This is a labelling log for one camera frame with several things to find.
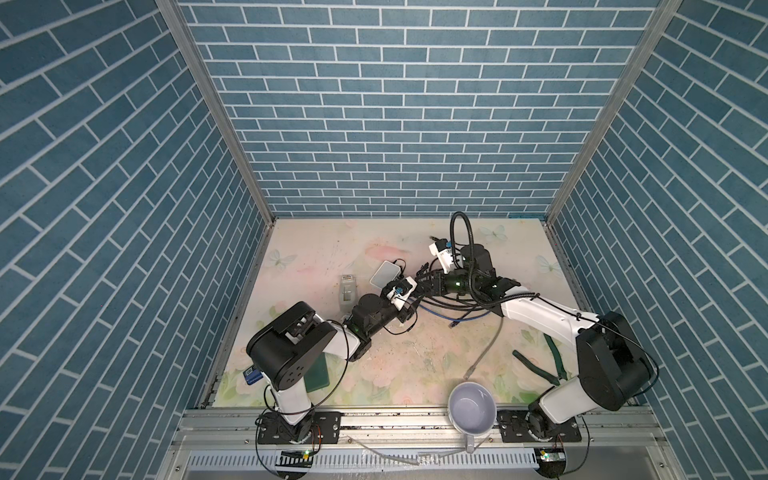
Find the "white network switch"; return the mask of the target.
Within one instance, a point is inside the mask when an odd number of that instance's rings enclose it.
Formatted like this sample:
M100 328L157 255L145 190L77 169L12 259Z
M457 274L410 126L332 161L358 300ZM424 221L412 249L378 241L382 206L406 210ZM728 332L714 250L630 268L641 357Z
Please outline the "white network switch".
M397 281L403 273L403 269L397 263L383 261L369 280L369 283L385 292L388 286Z

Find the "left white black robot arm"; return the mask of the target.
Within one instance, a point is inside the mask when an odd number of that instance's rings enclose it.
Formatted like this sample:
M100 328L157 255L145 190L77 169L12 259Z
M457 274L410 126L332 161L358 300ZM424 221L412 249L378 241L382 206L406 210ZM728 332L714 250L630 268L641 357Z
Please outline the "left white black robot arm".
M314 308L300 301L254 334L246 353L271 388L277 412L291 427L311 415L312 404L304 377L323 355L355 362L371 348L373 337L393 321L404 323L417 313L417 300L366 294L346 320L321 318Z

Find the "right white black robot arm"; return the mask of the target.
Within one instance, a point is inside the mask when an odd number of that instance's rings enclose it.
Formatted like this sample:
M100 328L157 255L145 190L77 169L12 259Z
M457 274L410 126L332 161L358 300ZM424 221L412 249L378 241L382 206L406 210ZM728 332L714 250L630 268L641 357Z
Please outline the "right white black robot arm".
M429 251L440 269L417 275L419 296L455 294L470 309L521 322L575 354L577 374L560 380L529 405L530 425L559 426L596 408L617 411L658 377L655 360L622 315L569 308L500 276L480 244L457 248L437 239Z

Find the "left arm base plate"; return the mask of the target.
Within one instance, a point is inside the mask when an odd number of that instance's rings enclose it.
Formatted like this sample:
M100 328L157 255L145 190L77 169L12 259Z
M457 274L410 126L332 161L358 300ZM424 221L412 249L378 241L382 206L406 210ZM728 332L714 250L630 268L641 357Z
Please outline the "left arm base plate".
M337 444L341 417L336 411L316 411L293 425L282 415L266 411L261 417L257 440L267 445L308 444L315 437L316 443Z

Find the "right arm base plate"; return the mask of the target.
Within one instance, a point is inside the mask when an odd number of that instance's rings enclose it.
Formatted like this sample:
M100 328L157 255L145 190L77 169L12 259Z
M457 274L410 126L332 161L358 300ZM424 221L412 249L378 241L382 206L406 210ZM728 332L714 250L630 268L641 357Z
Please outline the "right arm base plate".
M502 409L497 411L497 424L504 443L582 441L574 417L564 423L554 423L538 411Z

